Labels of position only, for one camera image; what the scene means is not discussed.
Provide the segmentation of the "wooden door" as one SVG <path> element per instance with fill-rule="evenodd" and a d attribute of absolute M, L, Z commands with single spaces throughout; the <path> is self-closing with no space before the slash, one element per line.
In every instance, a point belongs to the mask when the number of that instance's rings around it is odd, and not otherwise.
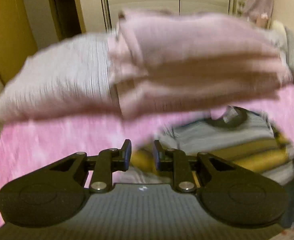
<path fill-rule="evenodd" d="M 0 79 L 6 84 L 37 51 L 23 0 L 0 0 Z"/>

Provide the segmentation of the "folded pink quilt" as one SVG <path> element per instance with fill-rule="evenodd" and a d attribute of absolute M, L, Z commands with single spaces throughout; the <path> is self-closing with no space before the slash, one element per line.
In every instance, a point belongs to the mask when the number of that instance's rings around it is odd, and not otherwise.
<path fill-rule="evenodd" d="M 293 79 L 276 41 L 227 14 L 123 10 L 108 41 L 122 116 L 273 98 Z"/>

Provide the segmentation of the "pink floral bed blanket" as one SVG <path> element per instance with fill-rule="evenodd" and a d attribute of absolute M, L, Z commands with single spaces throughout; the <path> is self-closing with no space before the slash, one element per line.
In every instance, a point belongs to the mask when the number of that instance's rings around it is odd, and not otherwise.
<path fill-rule="evenodd" d="M 267 113 L 294 143 L 294 84 L 279 90 L 276 100 L 252 100 L 239 106 Z M 0 188 L 72 153 L 84 151 L 96 155 L 105 148 L 121 146 L 125 139 L 138 147 L 162 126 L 189 122 L 200 116 L 200 112 L 177 112 L 124 120 L 113 114 L 88 113 L 5 125 L 0 134 Z"/>

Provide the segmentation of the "grey striped pillow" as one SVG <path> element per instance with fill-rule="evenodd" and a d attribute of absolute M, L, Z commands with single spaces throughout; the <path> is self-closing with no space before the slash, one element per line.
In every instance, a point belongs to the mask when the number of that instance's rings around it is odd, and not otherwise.
<path fill-rule="evenodd" d="M 112 33 L 77 35 L 26 59 L 0 94 L 0 123 L 84 111 L 119 111 L 109 77 Z"/>

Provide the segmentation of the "striped knit sweater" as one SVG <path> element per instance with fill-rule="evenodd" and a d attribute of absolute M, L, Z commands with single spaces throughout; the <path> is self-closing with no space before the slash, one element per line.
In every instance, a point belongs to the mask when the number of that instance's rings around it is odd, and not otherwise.
<path fill-rule="evenodd" d="M 230 106 L 218 119 L 165 126 L 154 139 L 191 156 L 209 152 L 284 186 L 289 203 L 280 221 L 282 239 L 294 238 L 294 146 L 267 114 Z"/>

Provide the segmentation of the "hanging pink garment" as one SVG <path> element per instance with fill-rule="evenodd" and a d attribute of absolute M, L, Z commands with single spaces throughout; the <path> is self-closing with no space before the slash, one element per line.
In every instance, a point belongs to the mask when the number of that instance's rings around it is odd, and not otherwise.
<path fill-rule="evenodd" d="M 271 18 L 274 0 L 246 0 L 242 16 L 255 21 L 258 17 Z"/>

